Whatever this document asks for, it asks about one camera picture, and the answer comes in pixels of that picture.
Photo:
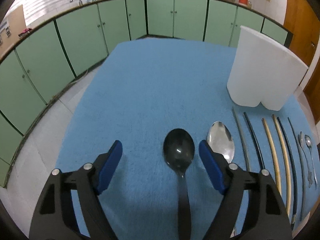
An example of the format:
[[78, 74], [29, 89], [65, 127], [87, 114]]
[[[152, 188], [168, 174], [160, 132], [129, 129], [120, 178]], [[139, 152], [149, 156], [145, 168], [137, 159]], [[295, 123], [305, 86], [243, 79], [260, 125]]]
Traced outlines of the grey metal chopstick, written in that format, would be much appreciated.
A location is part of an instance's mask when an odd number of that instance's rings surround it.
[[245, 159], [245, 164], [246, 164], [246, 170], [250, 171], [251, 170], [251, 165], [250, 165], [250, 161], [249, 161], [249, 151], [248, 151], [245, 135], [244, 135], [244, 132], [243, 132], [243, 129], [242, 129], [242, 125], [241, 125], [240, 119], [239, 119], [238, 114], [237, 114], [237, 112], [236, 112], [234, 107], [232, 107], [232, 112], [233, 112], [233, 115], [234, 115], [234, 118], [235, 118], [235, 122], [236, 122], [236, 125], [237, 125], [237, 128], [238, 128], [238, 131], [239, 131], [239, 136], [240, 136], [240, 140], [241, 140], [241, 144], [242, 144], [242, 150], [243, 150], [243, 153], [244, 153], [244, 159]]

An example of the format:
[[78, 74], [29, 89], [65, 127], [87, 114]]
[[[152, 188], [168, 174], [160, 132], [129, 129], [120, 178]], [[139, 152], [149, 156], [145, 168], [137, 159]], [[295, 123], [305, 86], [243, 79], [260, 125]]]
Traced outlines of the white plastic utensil holder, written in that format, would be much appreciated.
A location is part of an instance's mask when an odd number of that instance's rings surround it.
[[279, 111], [307, 71], [308, 66], [291, 50], [242, 25], [227, 90], [239, 106], [262, 104]]

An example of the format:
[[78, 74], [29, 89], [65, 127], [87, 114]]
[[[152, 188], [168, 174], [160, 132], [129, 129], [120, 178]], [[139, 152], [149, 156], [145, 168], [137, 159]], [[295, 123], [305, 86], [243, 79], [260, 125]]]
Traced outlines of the green lower kitchen cabinets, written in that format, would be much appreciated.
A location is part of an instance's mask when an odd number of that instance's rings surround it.
[[1, 58], [1, 187], [41, 113], [119, 43], [155, 36], [236, 47], [242, 25], [286, 47], [293, 38], [277, 21], [225, 0], [103, 0], [32, 29]]

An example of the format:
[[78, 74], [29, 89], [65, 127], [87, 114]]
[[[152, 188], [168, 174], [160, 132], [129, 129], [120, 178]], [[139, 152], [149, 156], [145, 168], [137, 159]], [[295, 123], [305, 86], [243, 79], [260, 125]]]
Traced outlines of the light wooden chopstick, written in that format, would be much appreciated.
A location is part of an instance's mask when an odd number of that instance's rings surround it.
[[278, 162], [278, 157], [277, 157], [277, 153], [276, 153], [276, 148], [274, 145], [274, 141], [273, 141], [269, 126], [268, 126], [265, 118], [262, 118], [262, 123], [263, 123], [264, 129], [265, 129], [265, 133], [266, 133], [268, 143], [270, 146], [270, 150], [271, 150], [273, 166], [274, 166], [274, 173], [275, 173], [275, 178], [276, 178], [276, 186], [277, 186], [277, 189], [278, 189], [280, 195], [282, 195], [280, 168], [279, 168], [279, 162]]
[[277, 120], [277, 118], [274, 114], [272, 115], [272, 119], [273, 119], [274, 125], [275, 125], [277, 133], [278, 133], [278, 137], [279, 137], [279, 141], [280, 141], [280, 145], [281, 145], [281, 150], [283, 153], [283, 159], [284, 159], [284, 165], [285, 165], [285, 178], [286, 178], [286, 211], [287, 211], [287, 215], [289, 216], [290, 215], [291, 200], [292, 200], [292, 194], [291, 194], [292, 184], [291, 184], [289, 156], [288, 156], [284, 136], [281, 131], [279, 121]]

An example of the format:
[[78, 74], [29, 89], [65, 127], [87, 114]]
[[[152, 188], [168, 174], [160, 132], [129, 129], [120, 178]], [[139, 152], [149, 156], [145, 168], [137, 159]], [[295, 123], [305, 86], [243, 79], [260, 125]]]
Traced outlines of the cardboard box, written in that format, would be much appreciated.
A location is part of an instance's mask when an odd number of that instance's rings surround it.
[[23, 5], [20, 5], [1, 23], [1, 57], [20, 39], [19, 35], [25, 28]]

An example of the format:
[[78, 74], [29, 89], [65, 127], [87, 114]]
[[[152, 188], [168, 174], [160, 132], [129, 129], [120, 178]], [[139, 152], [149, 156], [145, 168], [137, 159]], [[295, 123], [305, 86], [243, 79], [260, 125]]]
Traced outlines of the brown wooden door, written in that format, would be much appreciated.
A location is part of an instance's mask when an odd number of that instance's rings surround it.
[[289, 50], [310, 66], [319, 40], [319, 19], [307, 0], [287, 0], [284, 27], [293, 34]]
[[309, 103], [315, 124], [319, 122], [320, 117], [320, 61], [318, 61], [310, 80], [303, 92]]

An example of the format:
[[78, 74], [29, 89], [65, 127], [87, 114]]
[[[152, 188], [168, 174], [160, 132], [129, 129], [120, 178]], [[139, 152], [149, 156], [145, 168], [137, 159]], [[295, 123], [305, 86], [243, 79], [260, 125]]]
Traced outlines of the black plastic ladle spoon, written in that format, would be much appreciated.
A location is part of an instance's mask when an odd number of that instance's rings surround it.
[[171, 130], [163, 142], [163, 155], [167, 165], [177, 174], [178, 237], [190, 239], [191, 210], [185, 175], [195, 155], [195, 144], [191, 135], [181, 128]]

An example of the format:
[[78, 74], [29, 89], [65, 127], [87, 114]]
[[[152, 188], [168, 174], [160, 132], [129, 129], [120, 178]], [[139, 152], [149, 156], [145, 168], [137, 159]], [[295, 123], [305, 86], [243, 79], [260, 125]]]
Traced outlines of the blue table cloth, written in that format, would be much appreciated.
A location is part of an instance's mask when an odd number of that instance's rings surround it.
[[251, 170], [259, 172], [247, 115], [265, 167], [274, 171], [264, 121], [283, 160], [274, 112], [237, 106], [229, 96], [235, 54], [235, 48], [206, 42], [146, 38], [118, 44], [98, 69], [68, 125], [56, 166], [77, 170], [121, 141], [123, 156], [99, 196], [119, 239], [178, 238], [177, 176], [163, 158], [163, 141], [172, 129], [185, 129], [198, 145], [214, 122], [223, 122], [235, 143], [234, 162], [245, 168], [239, 119]]

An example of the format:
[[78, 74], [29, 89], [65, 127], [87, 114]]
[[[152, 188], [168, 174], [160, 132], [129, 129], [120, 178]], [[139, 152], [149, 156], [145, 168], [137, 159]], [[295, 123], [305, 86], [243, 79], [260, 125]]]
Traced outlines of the dark grey chopstick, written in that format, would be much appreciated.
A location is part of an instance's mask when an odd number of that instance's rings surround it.
[[300, 148], [300, 144], [299, 144], [299, 141], [298, 141], [297, 134], [296, 134], [296, 132], [295, 132], [295, 129], [294, 129], [294, 127], [293, 127], [293, 124], [292, 124], [290, 118], [288, 117], [287, 119], [288, 119], [288, 121], [289, 121], [291, 130], [292, 130], [292, 134], [293, 134], [293, 137], [294, 137], [295, 142], [296, 142], [297, 154], [298, 154], [298, 156], [299, 156], [301, 186], [299, 187], [299, 190], [298, 190], [298, 191], [302, 194], [302, 200], [301, 200], [301, 206], [300, 206], [300, 213], [299, 213], [299, 220], [302, 221], [303, 218], [304, 218], [304, 210], [305, 210], [305, 190], [306, 190], [306, 188], [305, 188], [304, 163], [303, 163], [302, 151], [301, 151], [301, 148]]

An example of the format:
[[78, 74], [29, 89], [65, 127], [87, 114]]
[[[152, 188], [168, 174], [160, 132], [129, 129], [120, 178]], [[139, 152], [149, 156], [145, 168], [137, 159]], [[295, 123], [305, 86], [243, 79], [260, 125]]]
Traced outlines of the small silver teaspoon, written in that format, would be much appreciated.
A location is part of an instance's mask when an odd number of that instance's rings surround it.
[[317, 181], [317, 176], [316, 176], [316, 170], [315, 170], [315, 166], [314, 166], [314, 162], [313, 162], [313, 156], [312, 156], [312, 140], [311, 140], [311, 137], [309, 135], [304, 135], [304, 138], [305, 138], [305, 142], [306, 142], [306, 145], [309, 149], [309, 152], [310, 152], [310, 156], [311, 156], [311, 162], [312, 162], [312, 169], [313, 169], [313, 177], [314, 177], [314, 180], [315, 180], [315, 186], [317, 187], [318, 186], [318, 181]]

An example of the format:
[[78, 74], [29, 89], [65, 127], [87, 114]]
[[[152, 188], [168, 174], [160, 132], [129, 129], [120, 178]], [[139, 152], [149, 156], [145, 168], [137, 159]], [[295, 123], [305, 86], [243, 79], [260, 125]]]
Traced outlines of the large silver metal spoon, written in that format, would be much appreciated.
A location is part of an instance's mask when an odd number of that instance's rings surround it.
[[233, 161], [235, 144], [229, 129], [223, 122], [216, 121], [212, 124], [207, 135], [207, 143], [213, 152], [223, 155], [227, 163]]

